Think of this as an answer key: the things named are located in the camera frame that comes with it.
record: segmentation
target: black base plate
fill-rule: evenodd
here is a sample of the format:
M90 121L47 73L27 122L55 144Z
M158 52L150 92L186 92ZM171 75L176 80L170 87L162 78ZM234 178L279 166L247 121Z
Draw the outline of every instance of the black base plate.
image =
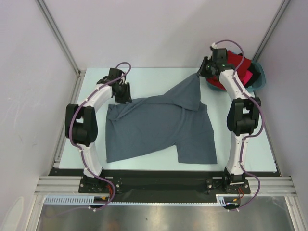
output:
M207 179L206 180L206 193L213 194L234 194L238 195L238 189L241 188L244 194L250 194L250 187L248 180L244 181L244 184L225 185L223 179Z
M115 186L115 192L118 193L120 186L121 186L121 178L112 178L112 179L107 179L111 181L114 186ZM83 175L80 179L80 184L79 184L79 193L109 193L109 189L106 187L107 182L97 179L97 178L92 178L92 177L87 177Z

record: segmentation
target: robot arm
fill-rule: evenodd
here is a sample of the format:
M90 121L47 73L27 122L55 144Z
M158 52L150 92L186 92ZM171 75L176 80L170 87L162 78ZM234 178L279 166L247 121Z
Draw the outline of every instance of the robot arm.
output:
M258 126L259 110L250 100L253 98L238 78L232 64L227 63L226 49L211 47L212 55L205 57L198 71L198 75L205 78L215 76L225 87L232 104L227 116L227 127L231 132L231 148L228 163L225 167L225 187L242 185L245 182L243 171L249 138ZM259 98L253 98L261 105Z
M89 97L79 104L69 104L66 107L65 136L69 138L71 121L77 109L83 103L73 123L72 140L74 144L79 146L80 153L83 153L81 158L84 164L86 163L88 166L88 168L84 169L84 175L87 177L94 177L88 169L96 176L99 176L103 170L95 147L95 140L98 135L95 113L113 96L116 103L132 102L129 83L125 83L125 78L120 78L123 74L123 71L111 68L109 75L97 82L95 91ZM109 84L117 78L119 78L118 81Z

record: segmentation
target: metal floor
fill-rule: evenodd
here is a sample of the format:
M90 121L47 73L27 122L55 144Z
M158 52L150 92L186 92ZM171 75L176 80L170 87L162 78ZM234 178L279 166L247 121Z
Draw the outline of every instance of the metal floor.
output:
M209 206L111 205L97 212L45 205L37 231L293 231L284 197L259 197L240 212Z

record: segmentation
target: purple cable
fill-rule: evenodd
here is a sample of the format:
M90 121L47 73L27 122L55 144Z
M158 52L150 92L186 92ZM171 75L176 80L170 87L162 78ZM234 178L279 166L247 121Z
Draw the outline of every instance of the purple cable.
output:
M230 40L230 39L224 39L224 40L221 40L221 41L216 42L215 44L219 44L219 43L221 43L221 42L231 42L231 43L234 43L235 45L237 45L237 46L240 48L240 50L241 50L241 52L242 52L242 60L241 60L241 62L237 65L237 67L235 68L235 70L234 70L234 72L233 72L233 80L234 80L235 84L237 85L237 87L240 89L241 93L242 93L245 97L247 97L250 101L252 101L252 102L255 104L255 106L258 108L258 110L259 110L259 112L260 112L260 115L261 115L261 121L262 121L262 122L261 122L261 128L260 128L259 132L258 132L257 134L255 134L255 135L248 135L248 136L245 136L245 137L243 138L243 142L242 142L242 145L241 145L240 160L239 160L241 169L242 169L242 171L243 171L246 175L249 175L249 176L251 176L251 177L254 177L254 178L256 178L256 180L258 181L258 188L257 188L257 191L256 191L255 195L254 195L254 196L251 198L251 200L248 201L246 204L240 206L240 208L243 208L243 207L247 206L248 204L250 204L250 203L257 197L257 195L258 195L258 193L259 193L259 191L260 191L260 188L261 188L260 179L259 179L257 176L255 176L255 175L253 175L253 174L247 172L247 171L245 170L245 168L243 167L243 165L242 165L242 162L243 162L243 152L244 152L244 141L245 141L247 138L257 137L258 135L261 134L261 132L262 132L263 129L264 129L264 115L263 115L263 112L262 112L262 110L261 110L260 105L259 105L253 98L251 98L250 96L248 96L248 95L244 92L244 89L242 89L242 87L240 86L240 83L239 83L239 82L236 80L236 78L234 77L236 71L237 71L237 70L239 69L239 67L242 65L242 63L243 63L243 61L244 61L244 58L245 58L245 57L244 57L244 51L243 51L242 47L241 47L237 42L235 42L235 41L233 41L233 40Z
M100 177L100 176L95 175L95 174L89 169L89 166L87 165L87 163L86 163L86 161L85 161L85 157L84 157L84 153L83 153L83 151L82 151L82 147L79 146L78 144L75 144L74 141L73 141L73 138L72 138L72 137L73 137L73 135L72 135L72 132L73 132L73 125L74 125L74 121L76 120L76 117L77 117L78 112L79 112L80 109L87 103L87 101L89 101L100 89L102 89L103 87L107 86L108 84L111 84L111 83L114 83L114 82L120 80L121 78L125 77L125 76L130 72L130 70L131 70L131 65L130 65L130 63L128 63L128 62L119 63L119 64L116 66L116 68L118 68L118 67L121 66L122 64L127 64L127 65L129 66L128 71L125 72L122 76L120 76L120 77L118 77L118 78L116 78L116 79L113 79L113 80L111 80L111 81L109 81L109 82L107 82L107 83L101 85L98 89L95 89L95 91L92 92L92 93L88 96L88 98L87 98L84 102L82 102L82 103L80 104L80 106L77 108L77 110L75 111L75 113L74 113L74 115L73 115L73 118L72 118L72 121L71 121L71 124L70 124L70 127L69 127L69 133L68 133L69 140L71 141L71 144L72 144L73 146L77 147L77 148L80 150L82 163L83 163L83 165L85 166L85 168L88 169L88 172L89 172L93 177L107 182L108 184L110 184L110 185L112 186L112 189L113 189L113 193L112 193L112 196L111 196L110 200L109 200L108 202L106 202L102 207L96 209L96 211L99 211L99 210L103 209L103 208L104 208L105 206L107 206L110 202L112 202L112 200L113 200L113 198L114 198L114 196L115 196L115 193L116 193L116 190L115 190L116 188L115 188L114 184L113 184L111 181L109 181L109 180L107 180L107 179L105 179L105 178L102 178L102 177Z

